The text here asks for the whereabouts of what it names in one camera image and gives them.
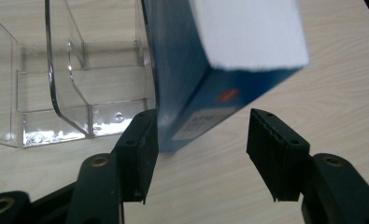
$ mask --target tabletop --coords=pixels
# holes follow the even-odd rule
[[[75,11],[96,1],[68,2]],[[147,204],[126,203],[126,223],[304,223],[301,203],[274,203],[246,154],[251,108],[279,116],[310,143],[311,155],[347,159],[369,184],[369,10],[362,0],[300,6],[311,64],[179,152],[160,154]],[[39,199],[74,182],[86,158],[118,139],[0,146],[0,192]]]

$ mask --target clear plastic compartment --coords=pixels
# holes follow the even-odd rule
[[[139,0],[0,1],[0,144],[122,133],[153,107]]]

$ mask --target transparent plastic divider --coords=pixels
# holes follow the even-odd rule
[[[132,16],[140,21],[134,31],[145,33],[143,15],[135,8],[140,2],[133,3]],[[122,133],[135,114],[155,107],[153,75],[149,60],[145,62],[149,56],[144,55],[149,53],[146,36],[84,43],[65,1],[49,2],[47,10],[50,90],[62,119],[86,137],[102,136]],[[59,18],[71,21],[62,28],[53,14],[64,10]]]
[[[74,15],[65,0],[46,1],[47,7],[37,0],[0,1],[2,145],[36,147],[122,133],[135,114],[155,107],[140,1],[70,4]],[[114,24],[103,18],[107,11],[117,15]],[[24,17],[25,23],[19,20]],[[103,24],[97,32],[98,25],[86,27],[95,19]]]
[[[15,74],[13,67],[18,42],[0,24],[0,144],[16,146]]]
[[[83,65],[83,40],[65,1],[46,0],[46,24],[53,108],[61,119],[91,136],[89,104],[78,91],[71,74],[71,60],[77,59]]]

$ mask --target acrylic brochure holder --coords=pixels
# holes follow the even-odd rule
[[[104,2],[100,7],[113,3]],[[19,7],[16,1],[1,5],[10,3]],[[75,17],[91,20],[97,8],[86,12],[81,6],[76,14],[64,0],[47,0],[43,6],[34,1],[31,6],[41,12],[29,20],[42,16],[44,22],[42,30],[27,32],[40,37],[34,43],[22,38],[21,31],[10,31],[17,24],[9,23],[18,21],[6,19],[0,6],[0,144],[34,147],[122,133],[135,114],[155,107],[139,1],[114,1],[112,19],[123,20],[118,22],[123,26],[95,39],[80,32]]]

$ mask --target red logo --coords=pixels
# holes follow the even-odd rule
[[[216,102],[224,103],[232,101],[239,93],[239,89],[226,90],[216,99]]]

